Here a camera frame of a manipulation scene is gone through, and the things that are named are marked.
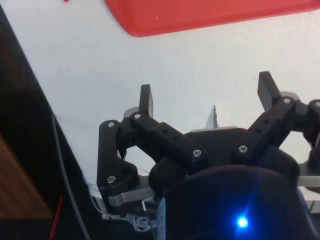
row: black plastic bracket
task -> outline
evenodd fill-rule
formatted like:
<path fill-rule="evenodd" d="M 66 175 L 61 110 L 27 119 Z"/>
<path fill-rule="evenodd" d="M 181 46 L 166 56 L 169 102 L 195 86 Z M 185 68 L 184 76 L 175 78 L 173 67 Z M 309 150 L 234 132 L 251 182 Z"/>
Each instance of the black plastic bracket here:
<path fill-rule="evenodd" d="M 281 93 L 268 71 L 259 73 L 258 96 L 265 111 L 271 109 L 271 107 L 281 98 Z"/>
<path fill-rule="evenodd" d="M 282 97 L 263 113 L 246 131 L 233 155 L 235 164 L 256 163 L 257 155 L 268 145 L 279 147 L 290 133 L 290 120 L 295 114 L 293 98 Z"/>
<path fill-rule="evenodd" d="M 137 167 L 123 161 L 118 153 L 119 131 L 116 120 L 105 121 L 99 127 L 96 184 L 102 197 L 119 195 L 139 183 Z"/>
<path fill-rule="evenodd" d="M 203 147 L 165 122 L 158 123 L 142 112 L 133 113 L 130 119 L 132 126 L 141 133 L 142 138 L 136 142 L 137 146 L 156 162 L 169 155 L 191 171 L 208 166 Z"/>

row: white surface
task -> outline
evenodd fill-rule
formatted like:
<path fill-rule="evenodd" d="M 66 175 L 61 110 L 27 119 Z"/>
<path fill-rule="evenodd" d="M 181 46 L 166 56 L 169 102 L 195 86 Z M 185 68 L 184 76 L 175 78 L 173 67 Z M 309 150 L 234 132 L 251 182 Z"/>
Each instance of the white surface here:
<path fill-rule="evenodd" d="M 151 84 L 154 118 L 183 133 L 204 128 L 213 104 L 226 101 L 243 109 L 233 125 L 248 127 L 263 110 L 260 71 L 305 102 L 320 97 L 319 10 L 138 38 L 103 0 L 0 2 L 91 186 L 99 124 L 137 106 L 141 84 Z M 127 160 L 153 165 L 137 150 Z"/>

